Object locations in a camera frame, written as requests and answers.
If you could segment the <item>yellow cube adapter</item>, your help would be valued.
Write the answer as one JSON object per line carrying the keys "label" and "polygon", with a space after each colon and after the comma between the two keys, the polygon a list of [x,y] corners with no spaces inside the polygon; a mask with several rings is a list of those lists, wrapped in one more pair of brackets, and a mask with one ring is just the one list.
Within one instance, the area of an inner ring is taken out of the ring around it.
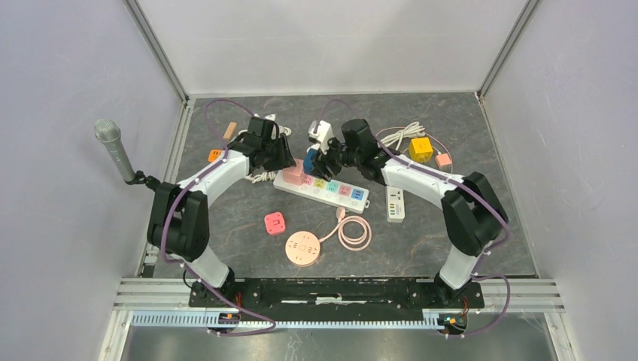
{"label": "yellow cube adapter", "polygon": [[408,152],[413,161],[425,163],[431,160],[434,149],[428,137],[420,137],[410,141]]}

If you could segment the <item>pink white plug adapter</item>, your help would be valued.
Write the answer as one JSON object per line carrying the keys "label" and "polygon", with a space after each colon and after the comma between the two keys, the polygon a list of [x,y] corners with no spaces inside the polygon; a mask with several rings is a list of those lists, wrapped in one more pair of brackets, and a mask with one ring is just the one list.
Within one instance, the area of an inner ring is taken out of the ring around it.
{"label": "pink white plug adapter", "polygon": [[281,173],[285,183],[301,186],[305,180],[303,161],[295,158],[294,164],[291,167],[283,169]]}

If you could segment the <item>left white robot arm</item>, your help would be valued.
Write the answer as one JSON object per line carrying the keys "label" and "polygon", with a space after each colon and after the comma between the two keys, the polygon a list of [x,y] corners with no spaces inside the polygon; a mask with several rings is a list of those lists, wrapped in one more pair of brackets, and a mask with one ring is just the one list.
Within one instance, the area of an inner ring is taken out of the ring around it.
{"label": "left white robot arm", "polygon": [[218,306],[236,297],[234,274],[209,247],[209,209],[233,184],[256,169],[279,171],[295,165],[287,136],[272,118],[252,117],[211,164],[177,184],[163,182],[154,190],[147,242],[166,262],[179,262],[203,284]]}

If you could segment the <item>blue cube adapter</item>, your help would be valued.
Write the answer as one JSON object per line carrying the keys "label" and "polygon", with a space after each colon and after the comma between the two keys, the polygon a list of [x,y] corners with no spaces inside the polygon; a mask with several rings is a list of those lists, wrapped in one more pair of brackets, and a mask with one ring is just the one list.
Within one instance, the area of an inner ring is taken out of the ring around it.
{"label": "blue cube adapter", "polygon": [[306,175],[317,177],[314,161],[316,160],[318,149],[309,148],[303,160],[303,171]]}

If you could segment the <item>long white power strip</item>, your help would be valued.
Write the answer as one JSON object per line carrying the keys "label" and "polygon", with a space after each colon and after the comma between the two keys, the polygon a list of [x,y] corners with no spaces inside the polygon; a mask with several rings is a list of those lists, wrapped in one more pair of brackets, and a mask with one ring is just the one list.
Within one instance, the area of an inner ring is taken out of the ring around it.
{"label": "long white power strip", "polygon": [[337,180],[325,181],[305,175],[302,183],[296,185],[286,182],[280,171],[273,180],[273,186],[278,190],[333,207],[342,207],[356,214],[362,214],[370,204],[368,189]]}

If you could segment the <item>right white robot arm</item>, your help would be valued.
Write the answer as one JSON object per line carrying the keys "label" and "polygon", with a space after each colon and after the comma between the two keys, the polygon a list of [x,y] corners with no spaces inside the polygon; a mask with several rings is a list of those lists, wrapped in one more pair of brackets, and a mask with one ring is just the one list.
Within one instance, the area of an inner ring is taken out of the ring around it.
{"label": "right white robot arm", "polygon": [[421,165],[385,147],[364,119],[347,121],[341,132],[338,139],[328,122],[312,122],[305,167],[326,181],[343,168],[355,168],[368,181],[400,188],[440,208],[451,249],[436,276],[434,295],[440,305],[455,306],[481,256],[497,245],[497,237],[510,234],[508,216],[488,179],[478,172],[461,176]]}

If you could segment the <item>pink folding extension socket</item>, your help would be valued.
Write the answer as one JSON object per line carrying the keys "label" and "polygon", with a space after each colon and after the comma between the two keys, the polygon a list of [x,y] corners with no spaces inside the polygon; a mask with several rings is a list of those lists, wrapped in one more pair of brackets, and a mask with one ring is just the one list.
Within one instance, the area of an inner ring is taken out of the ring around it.
{"label": "pink folding extension socket", "polygon": [[264,217],[264,225],[269,235],[279,235],[286,231],[286,223],[281,212],[276,211]]}

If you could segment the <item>round pink socket base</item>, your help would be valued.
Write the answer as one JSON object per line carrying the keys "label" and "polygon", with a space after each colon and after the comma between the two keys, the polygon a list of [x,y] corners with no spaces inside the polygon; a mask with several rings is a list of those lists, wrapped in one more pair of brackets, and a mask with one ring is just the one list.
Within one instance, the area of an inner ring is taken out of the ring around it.
{"label": "round pink socket base", "polygon": [[296,266],[305,268],[317,262],[321,253],[321,243],[316,235],[300,231],[293,233],[286,241],[286,257]]}

